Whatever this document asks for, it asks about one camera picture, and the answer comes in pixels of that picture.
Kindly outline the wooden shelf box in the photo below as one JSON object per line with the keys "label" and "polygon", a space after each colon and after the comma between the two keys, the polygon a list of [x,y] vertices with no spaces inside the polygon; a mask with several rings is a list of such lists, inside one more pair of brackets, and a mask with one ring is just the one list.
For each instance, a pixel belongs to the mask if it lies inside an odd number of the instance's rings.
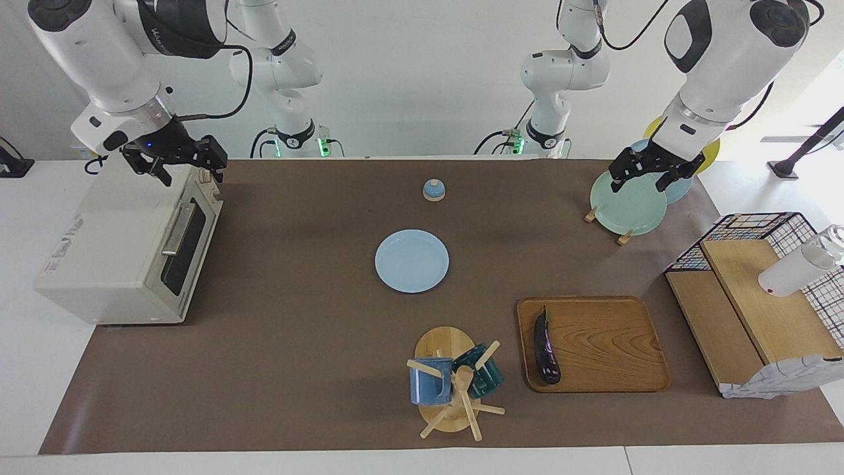
{"label": "wooden shelf box", "polygon": [[844,358],[805,296],[760,287],[759,274],[778,259],[767,241],[705,241],[702,250],[711,270],[665,277],[718,391],[783,359]]}

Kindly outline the dark purple eggplant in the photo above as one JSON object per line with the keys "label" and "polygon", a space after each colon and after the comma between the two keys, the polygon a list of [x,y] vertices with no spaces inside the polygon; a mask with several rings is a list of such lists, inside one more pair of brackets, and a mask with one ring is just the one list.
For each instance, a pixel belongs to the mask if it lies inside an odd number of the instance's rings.
{"label": "dark purple eggplant", "polygon": [[534,321],[533,326],[534,361],[542,382],[546,385],[557,385],[562,379],[560,364],[557,361],[551,334],[549,334],[549,317],[545,306]]}

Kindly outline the pale green plate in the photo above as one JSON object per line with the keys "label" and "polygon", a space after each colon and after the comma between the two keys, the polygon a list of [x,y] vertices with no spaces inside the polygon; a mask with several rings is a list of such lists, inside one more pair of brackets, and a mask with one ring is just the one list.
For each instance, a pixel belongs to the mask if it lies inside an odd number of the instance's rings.
{"label": "pale green plate", "polygon": [[608,171],[594,181],[590,192],[590,205],[594,216],[613,234],[640,236],[656,229],[667,211],[667,198],[657,191],[654,175],[635,177],[612,190],[614,183]]}

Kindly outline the white cup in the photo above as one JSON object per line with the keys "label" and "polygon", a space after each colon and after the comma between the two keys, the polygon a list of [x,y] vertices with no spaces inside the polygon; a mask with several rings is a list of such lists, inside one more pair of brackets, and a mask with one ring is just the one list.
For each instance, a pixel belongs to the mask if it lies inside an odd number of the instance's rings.
{"label": "white cup", "polygon": [[758,276],[763,291],[787,297],[844,263],[844,225],[832,224],[808,238]]}

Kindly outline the wooden plate rack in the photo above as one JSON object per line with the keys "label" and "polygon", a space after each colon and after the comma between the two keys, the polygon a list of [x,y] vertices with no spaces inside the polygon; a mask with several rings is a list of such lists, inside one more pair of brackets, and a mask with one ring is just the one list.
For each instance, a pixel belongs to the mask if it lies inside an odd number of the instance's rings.
{"label": "wooden plate rack", "polygon": [[[599,210],[599,207],[597,207],[597,206],[591,207],[591,210],[589,210],[588,213],[583,217],[584,222],[587,222],[587,223],[596,222],[596,220],[597,220],[597,210]],[[625,234],[620,235],[620,237],[618,237],[618,239],[616,240],[616,243],[618,244],[618,246],[624,246],[625,244],[627,244],[628,241],[630,241],[630,238],[632,238],[633,231],[634,231],[633,229],[629,229],[627,232],[625,232]]]}

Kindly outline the white checked cloth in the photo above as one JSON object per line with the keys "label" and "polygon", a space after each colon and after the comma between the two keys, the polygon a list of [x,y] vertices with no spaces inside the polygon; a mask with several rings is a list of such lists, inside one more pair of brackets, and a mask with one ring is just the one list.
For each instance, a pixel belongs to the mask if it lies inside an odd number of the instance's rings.
{"label": "white checked cloth", "polygon": [[771,363],[744,384],[720,384],[723,398],[762,398],[790,396],[844,379],[844,358],[821,355],[789,358]]}

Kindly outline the light blue racked plate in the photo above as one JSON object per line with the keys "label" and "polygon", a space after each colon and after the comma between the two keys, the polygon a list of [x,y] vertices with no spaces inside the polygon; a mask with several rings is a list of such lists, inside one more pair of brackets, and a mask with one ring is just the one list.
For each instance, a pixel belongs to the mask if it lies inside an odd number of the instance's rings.
{"label": "light blue racked plate", "polygon": [[[646,145],[648,145],[649,139],[639,139],[638,141],[633,142],[630,147],[635,150],[636,152],[642,152],[645,150]],[[675,202],[680,201],[684,198],[685,195],[691,190],[691,187],[694,184],[694,178],[681,178],[678,181],[674,181],[670,186],[664,190],[664,195],[666,196],[667,204],[670,206]]]}

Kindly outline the wooden mug tree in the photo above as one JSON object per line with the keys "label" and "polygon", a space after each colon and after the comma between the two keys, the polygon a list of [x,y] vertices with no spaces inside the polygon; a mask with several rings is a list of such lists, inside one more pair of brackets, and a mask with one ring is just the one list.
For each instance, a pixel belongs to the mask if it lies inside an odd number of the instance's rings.
{"label": "wooden mug tree", "polygon": [[437,391],[437,397],[446,399],[444,404],[414,402],[426,423],[425,429],[419,434],[420,438],[426,439],[434,431],[456,433],[470,429],[474,440],[480,442],[483,435],[477,423],[477,415],[506,414],[506,409],[489,406],[469,394],[473,383],[481,381],[477,376],[479,371],[483,365],[492,361],[492,355],[499,346],[500,343],[495,340],[476,363],[460,364],[456,369],[452,369],[452,366],[437,369],[431,365],[431,359],[447,360],[451,364],[457,357],[475,348],[473,340],[456,327],[435,327],[420,337],[414,348],[414,357],[407,361],[407,366],[419,375],[434,379],[433,388]]}

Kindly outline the brown table mat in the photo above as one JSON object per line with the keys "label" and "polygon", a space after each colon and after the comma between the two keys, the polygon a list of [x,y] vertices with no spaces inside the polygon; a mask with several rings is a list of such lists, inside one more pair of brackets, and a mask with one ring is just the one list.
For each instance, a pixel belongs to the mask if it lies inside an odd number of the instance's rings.
{"label": "brown table mat", "polygon": [[[234,160],[186,321],[99,327],[40,454],[395,450],[473,445],[435,433],[405,362],[441,325],[498,340],[504,383],[482,446],[844,441],[820,390],[725,399],[663,270],[717,220],[702,187],[620,247],[585,224],[602,160]],[[426,201],[425,181],[446,186]],[[382,241],[440,238],[451,265],[422,294],[376,274]],[[645,301],[671,385],[654,393],[540,394],[524,381],[516,304],[536,296]]]}

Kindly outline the dark green ceramic mug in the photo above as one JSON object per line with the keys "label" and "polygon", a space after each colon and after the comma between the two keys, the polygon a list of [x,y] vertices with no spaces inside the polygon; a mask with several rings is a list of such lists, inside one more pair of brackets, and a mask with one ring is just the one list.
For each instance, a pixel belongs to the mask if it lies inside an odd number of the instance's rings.
{"label": "dark green ceramic mug", "polygon": [[496,391],[504,381],[504,375],[493,358],[489,358],[483,364],[483,367],[476,369],[477,362],[487,350],[488,348],[485,343],[477,344],[452,362],[452,372],[456,372],[461,366],[468,366],[474,370],[473,381],[467,391],[468,396],[474,400],[488,396]]}

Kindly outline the blue ceramic mug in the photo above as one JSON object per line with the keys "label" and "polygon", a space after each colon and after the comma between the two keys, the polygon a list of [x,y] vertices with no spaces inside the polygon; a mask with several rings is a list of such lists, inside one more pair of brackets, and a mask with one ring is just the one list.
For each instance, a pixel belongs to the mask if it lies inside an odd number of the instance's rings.
{"label": "blue ceramic mug", "polygon": [[410,367],[410,401],[417,406],[445,405],[452,400],[452,359],[451,358],[414,358],[409,359],[417,365],[425,365],[437,375]]}

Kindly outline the cream toaster oven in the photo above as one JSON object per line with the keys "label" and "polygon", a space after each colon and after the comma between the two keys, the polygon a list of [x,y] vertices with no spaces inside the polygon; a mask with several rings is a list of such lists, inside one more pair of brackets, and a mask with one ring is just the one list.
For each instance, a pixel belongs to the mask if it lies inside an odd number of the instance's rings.
{"label": "cream toaster oven", "polygon": [[[91,325],[160,325],[184,321],[223,199],[207,170],[169,166],[171,187],[108,160],[69,227],[34,279],[34,291]],[[160,282],[161,251],[180,205],[196,196],[215,214],[193,279],[174,296]]]}

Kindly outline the yellow plate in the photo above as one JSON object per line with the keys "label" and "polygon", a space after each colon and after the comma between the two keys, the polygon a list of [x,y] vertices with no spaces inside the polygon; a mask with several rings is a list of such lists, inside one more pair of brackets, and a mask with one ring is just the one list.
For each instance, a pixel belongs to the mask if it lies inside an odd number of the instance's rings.
{"label": "yellow plate", "polygon": [[[650,139],[651,136],[654,135],[654,133],[656,133],[658,127],[661,125],[661,123],[663,121],[664,121],[664,117],[660,116],[660,117],[654,118],[654,120],[652,120],[651,123],[649,123],[648,126],[645,128],[644,133],[642,135],[643,139]],[[704,156],[704,162],[694,172],[694,175],[702,174],[702,172],[704,172],[706,169],[708,169],[709,166],[711,166],[712,163],[715,162],[715,159],[717,159],[717,156],[719,154],[720,148],[721,148],[721,139],[718,138],[718,139],[715,139],[713,142],[711,142],[711,144],[706,145],[702,149],[702,154]]]}

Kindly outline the wooden serving tray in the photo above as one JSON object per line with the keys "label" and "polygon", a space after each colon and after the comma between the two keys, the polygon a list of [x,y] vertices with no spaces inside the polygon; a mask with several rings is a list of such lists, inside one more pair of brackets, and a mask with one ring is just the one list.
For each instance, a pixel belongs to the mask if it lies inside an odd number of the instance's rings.
{"label": "wooden serving tray", "polygon": [[[546,385],[534,361],[534,321],[545,306],[562,379]],[[644,301],[633,296],[522,298],[516,321],[525,382],[553,393],[659,392],[671,385],[666,358]]]}

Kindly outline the glass oven door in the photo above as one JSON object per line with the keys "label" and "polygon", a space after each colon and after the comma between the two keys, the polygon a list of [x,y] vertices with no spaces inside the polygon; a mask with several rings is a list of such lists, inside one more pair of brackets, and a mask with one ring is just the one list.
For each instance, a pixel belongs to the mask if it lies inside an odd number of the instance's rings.
{"label": "glass oven door", "polygon": [[180,205],[177,219],[161,251],[165,262],[160,282],[174,296],[184,294],[187,282],[193,279],[200,249],[208,241],[214,217],[213,208],[206,199],[193,196]]}

